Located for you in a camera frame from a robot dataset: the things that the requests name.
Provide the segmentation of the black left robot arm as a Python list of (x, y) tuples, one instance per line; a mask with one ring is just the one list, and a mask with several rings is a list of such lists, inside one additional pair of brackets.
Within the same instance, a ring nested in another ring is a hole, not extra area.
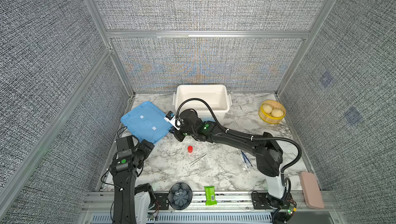
[(138, 194), (135, 184), (138, 170), (143, 168), (144, 160), (154, 149), (151, 142), (143, 140), (137, 145), (133, 141), (117, 143), (117, 153), (109, 167), (114, 184), (114, 205), (112, 222), (114, 224), (145, 224), (147, 211), (154, 203), (154, 195), (144, 186)]

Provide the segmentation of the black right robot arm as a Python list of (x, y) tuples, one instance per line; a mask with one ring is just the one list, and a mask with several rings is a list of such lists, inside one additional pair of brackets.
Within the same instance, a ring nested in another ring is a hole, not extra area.
[(196, 141), (228, 145), (255, 156), (257, 169), (267, 180), (267, 205), (276, 209), (283, 204), (287, 194), (281, 175), (283, 151), (271, 134), (247, 135), (222, 128), (216, 122), (202, 121), (191, 109), (183, 111), (180, 117), (181, 120), (177, 120), (171, 111), (165, 117), (173, 125), (171, 133), (178, 141), (182, 142), (186, 136), (191, 136)]

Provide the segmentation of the metal tweezers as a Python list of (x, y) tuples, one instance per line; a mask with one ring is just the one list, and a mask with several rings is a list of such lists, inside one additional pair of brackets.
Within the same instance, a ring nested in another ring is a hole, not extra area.
[(201, 160), (202, 160), (203, 158), (205, 158), (206, 156), (207, 156), (207, 155), (205, 154), (205, 155), (203, 155), (203, 156), (197, 158), (197, 159), (194, 160), (193, 162), (189, 163), (189, 165), (192, 166), (192, 165), (198, 163), (199, 161), (201, 161)]

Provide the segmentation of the blue plastic bin lid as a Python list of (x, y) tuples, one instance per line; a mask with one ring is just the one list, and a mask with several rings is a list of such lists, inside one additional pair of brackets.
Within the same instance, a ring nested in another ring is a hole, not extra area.
[(172, 128), (165, 116), (156, 105), (146, 101), (122, 116), (121, 122), (139, 141), (147, 140), (156, 144)]

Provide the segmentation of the white plastic storage bin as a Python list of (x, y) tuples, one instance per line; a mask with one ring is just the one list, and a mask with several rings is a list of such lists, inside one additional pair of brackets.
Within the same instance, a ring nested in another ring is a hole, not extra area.
[[(221, 122), (232, 106), (231, 95), (224, 85), (179, 85), (173, 95), (173, 106), (177, 110), (186, 100), (199, 98), (204, 100), (212, 109), (216, 118)], [(213, 117), (207, 106), (200, 101), (190, 101), (180, 109), (194, 109), (202, 120), (211, 120)]]

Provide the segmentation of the small clear glass dish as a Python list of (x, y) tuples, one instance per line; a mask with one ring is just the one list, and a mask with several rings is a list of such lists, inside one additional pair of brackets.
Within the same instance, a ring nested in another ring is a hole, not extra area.
[(242, 171), (245, 172), (245, 173), (250, 173), (250, 168), (249, 168), (249, 166), (248, 166), (248, 165), (243, 165), (243, 166), (242, 166)]

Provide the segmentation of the left steamed bun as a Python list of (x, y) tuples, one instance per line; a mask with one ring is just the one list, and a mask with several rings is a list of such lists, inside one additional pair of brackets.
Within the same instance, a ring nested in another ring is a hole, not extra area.
[(262, 110), (266, 114), (271, 114), (273, 111), (273, 107), (270, 104), (263, 104), (262, 105)]

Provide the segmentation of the steamed bun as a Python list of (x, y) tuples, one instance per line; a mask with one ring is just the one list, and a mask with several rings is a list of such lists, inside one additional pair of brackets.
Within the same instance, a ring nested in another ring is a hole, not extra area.
[(271, 114), (273, 111), (273, 107), (270, 104), (263, 104), (262, 105), (262, 110), (266, 114)]
[(275, 109), (273, 109), (271, 116), (274, 118), (280, 118), (280, 117), (284, 116), (284, 112), (279, 108), (275, 108)]

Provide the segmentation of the bamboo steamer basket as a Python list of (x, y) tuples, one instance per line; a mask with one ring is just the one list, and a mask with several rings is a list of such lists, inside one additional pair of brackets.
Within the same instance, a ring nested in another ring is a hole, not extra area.
[(279, 124), (286, 115), (286, 109), (277, 101), (267, 100), (261, 104), (258, 115), (268, 124)]

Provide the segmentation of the right steamed bun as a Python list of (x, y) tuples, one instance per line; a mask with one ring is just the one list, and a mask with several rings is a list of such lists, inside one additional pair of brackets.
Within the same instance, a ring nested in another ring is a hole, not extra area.
[(284, 116), (284, 112), (279, 108), (275, 108), (275, 109), (273, 109), (271, 116), (274, 118), (280, 118), (280, 117)]

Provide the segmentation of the pink pouch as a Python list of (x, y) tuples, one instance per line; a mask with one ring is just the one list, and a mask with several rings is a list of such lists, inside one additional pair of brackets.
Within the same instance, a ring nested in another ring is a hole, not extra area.
[(306, 205), (312, 209), (324, 209), (316, 176), (307, 171), (300, 172), (299, 176)]

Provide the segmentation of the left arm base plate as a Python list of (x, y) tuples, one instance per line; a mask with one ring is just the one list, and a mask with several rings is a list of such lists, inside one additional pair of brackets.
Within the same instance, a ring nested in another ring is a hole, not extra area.
[(154, 211), (157, 209), (159, 209), (160, 211), (169, 209), (168, 193), (155, 192), (154, 196), (155, 200), (149, 208), (150, 211)]

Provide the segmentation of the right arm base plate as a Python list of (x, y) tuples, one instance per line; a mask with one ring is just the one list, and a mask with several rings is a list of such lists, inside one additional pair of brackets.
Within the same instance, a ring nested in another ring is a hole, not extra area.
[(278, 204), (268, 199), (268, 194), (264, 192), (251, 192), (252, 205), (255, 210), (276, 210)]

